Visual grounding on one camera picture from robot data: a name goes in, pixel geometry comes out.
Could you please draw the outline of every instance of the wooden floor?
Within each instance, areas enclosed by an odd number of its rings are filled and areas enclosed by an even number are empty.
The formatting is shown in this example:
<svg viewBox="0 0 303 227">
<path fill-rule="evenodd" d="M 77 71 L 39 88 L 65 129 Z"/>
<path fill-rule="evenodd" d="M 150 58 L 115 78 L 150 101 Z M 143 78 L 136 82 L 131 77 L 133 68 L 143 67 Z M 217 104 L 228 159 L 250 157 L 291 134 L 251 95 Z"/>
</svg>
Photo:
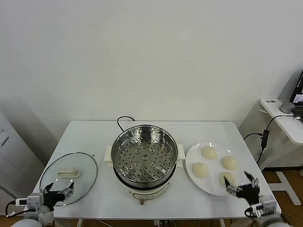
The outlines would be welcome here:
<svg viewBox="0 0 303 227">
<path fill-rule="evenodd" d="M 303 177 L 300 177 L 298 171 L 283 171 L 289 183 L 293 187 L 300 201 L 303 203 Z M 279 180 L 275 174 L 275 172 L 266 171 L 263 172 L 268 183 L 278 183 Z M 303 220 L 303 205 L 294 206 L 290 199 L 288 198 L 286 192 L 274 192 L 275 198 L 277 199 L 282 212 L 290 214 L 296 218 Z M 292 226 L 303 227 L 303 221 L 298 221 L 291 216 L 285 215 L 287 220 L 290 222 Z M 10 227 L 16 221 L 21 218 L 5 218 L 4 216 L 0 216 L 0 227 Z M 226 227 L 230 226 L 231 220 L 225 219 Z M 106 220 L 106 223 L 112 225 L 113 227 L 153 227 L 153 221 L 140 221 L 140 220 L 121 220 L 121 221 L 113 221 Z M 219 220 L 196 220 L 200 227 L 220 227 Z M 171 227 L 197 227 L 193 220 L 177 220 L 174 222 L 170 222 Z M 58 227 L 76 227 L 77 220 L 59 220 Z M 97 220 L 84 220 L 82 227 L 106 227 L 106 225 L 100 223 Z"/>
</svg>

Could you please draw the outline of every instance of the laptop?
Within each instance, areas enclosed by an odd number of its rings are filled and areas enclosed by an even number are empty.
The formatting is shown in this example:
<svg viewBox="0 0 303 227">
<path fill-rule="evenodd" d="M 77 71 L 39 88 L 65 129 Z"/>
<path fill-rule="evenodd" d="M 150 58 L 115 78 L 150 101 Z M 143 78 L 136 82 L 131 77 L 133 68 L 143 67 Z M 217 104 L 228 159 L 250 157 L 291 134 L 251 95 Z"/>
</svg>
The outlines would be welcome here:
<svg viewBox="0 0 303 227">
<path fill-rule="evenodd" d="M 294 93 L 290 102 L 295 105 L 293 110 L 294 114 L 301 117 L 303 122 L 303 71 L 297 83 L 297 86 L 294 89 Z"/>
</svg>

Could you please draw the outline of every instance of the white table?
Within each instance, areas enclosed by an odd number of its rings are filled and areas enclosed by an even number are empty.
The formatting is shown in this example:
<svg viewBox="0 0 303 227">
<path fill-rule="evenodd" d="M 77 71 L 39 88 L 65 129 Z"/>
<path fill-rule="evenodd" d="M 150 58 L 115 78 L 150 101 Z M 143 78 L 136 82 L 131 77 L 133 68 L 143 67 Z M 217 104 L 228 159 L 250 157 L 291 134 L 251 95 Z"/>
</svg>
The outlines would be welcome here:
<svg viewBox="0 0 303 227">
<path fill-rule="evenodd" d="M 221 143 L 232 150 L 247 172 L 259 178 L 261 195 L 272 195 L 259 167 L 232 122 L 121 122 L 126 129 L 138 124 L 153 124 L 166 129 L 184 151 L 202 141 Z M 160 197 L 140 205 L 124 194 L 113 169 L 103 162 L 106 147 L 121 133 L 116 122 L 72 121 L 63 134 L 47 166 L 64 154 L 85 152 L 95 155 L 98 177 L 81 200 L 56 207 L 56 218 L 81 219 L 214 219 L 243 218 L 248 207 L 244 199 L 210 195 L 198 188 L 184 168 L 177 168 L 168 190 Z"/>
<path fill-rule="evenodd" d="M 271 117 L 278 115 L 293 115 L 293 113 L 285 114 L 279 110 L 282 102 L 277 98 L 262 98 L 261 105 Z M 272 152 L 264 155 L 260 160 L 260 169 L 263 170 L 271 161 L 282 158 L 298 149 L 303 145 L 303 123 L 294 117 L 277 117 L 275 118 L 277 125 L 285 133 L 285 138 L 278 137 L 272 142 Z M 294 205 L 301 205 L 301 202 L 295 194 L 293 188 L 282 172 L 276 172 L 281 183 L 270 183 L 272 191 L 286 191 Z"/>
</svg>

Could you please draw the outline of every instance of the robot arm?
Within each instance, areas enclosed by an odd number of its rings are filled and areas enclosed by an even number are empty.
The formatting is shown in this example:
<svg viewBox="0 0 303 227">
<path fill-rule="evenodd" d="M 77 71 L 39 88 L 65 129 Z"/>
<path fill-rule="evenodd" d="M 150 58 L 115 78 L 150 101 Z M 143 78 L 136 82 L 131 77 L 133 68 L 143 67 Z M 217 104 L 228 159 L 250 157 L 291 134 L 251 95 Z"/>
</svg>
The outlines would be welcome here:
<svg viewBox="0 0 303 227">
<path fill-rule="evenodd" d="M 12 227 L 44 227 L 50 222 L 54 226 L 53 207 L 57 202 L 64 201 L 73 195 L 74 183 L 61 191 L 51 191 L 52 186 L 53 183 L 47 185 L 40 193 L 32 193 L 27 198 L 17 199 L 7 205 L 7 207 L 10 204 L 17 206 L 26 205 L 28 208 L 28 210 L 23 212 L 17 214 L 13 212 L 8 215 L 6 207 L 6 217 L 8 218 L 25 213 L 24 219 L 16 222 Z"/>
<path fill-rule="evenodd" d="M 238 198 L 244 198 L 249 204 L 249 208 L 244 211 L 248 218 L 254 218 L 261 227 L 289 227 L 284 223 L 281 215 L 276 213 L 276 200 L 273 196 L 259 196 L 259 180 L 245 172 L 250 180 L 249 184 L 233 186 L 224 177 L 226 191 Z"/>
</svg>

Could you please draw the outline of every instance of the steamed bun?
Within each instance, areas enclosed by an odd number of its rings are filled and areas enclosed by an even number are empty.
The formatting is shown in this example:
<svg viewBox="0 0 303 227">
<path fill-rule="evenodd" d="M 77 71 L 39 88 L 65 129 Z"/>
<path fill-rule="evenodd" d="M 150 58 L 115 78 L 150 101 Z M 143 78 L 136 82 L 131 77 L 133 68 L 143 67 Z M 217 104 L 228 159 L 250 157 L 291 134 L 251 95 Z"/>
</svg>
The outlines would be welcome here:
<svg viewBox="0 0 303 227">
<path fill-rule="evenodd" d="M 238 167 L 238 161 L 232 156 L 225 156 L 221 159 L 222 166 L 227 170 L 235 170 Z"/>
<path fill-rule="evenodd" d="M 222 187 L 225 187 L 224 177 L 226 177 L 226 179 L 229 181 L 229 183 L 231 183 L 231 185 L 235 185 L 236 180 L 235 180 L 233 174 L 231 174 L 229 172 L 223 172 L 219 175 L 219 182 L 220 182 L 220 185 L 222 185 Z"/>
<path fill-rule="evenodd" d="M 206 159 L 215 159 L 217 157 L 217 152 L 210 146 L 202 147 L 201 154 Z"/>
<path fill-rule="evenodd" d="M 205 178 L 209 173 L 207 165 L 204 165 L 203 163 L 195 163 L 191 169 L 194 175 L 199 178 Z"/>
</svg>

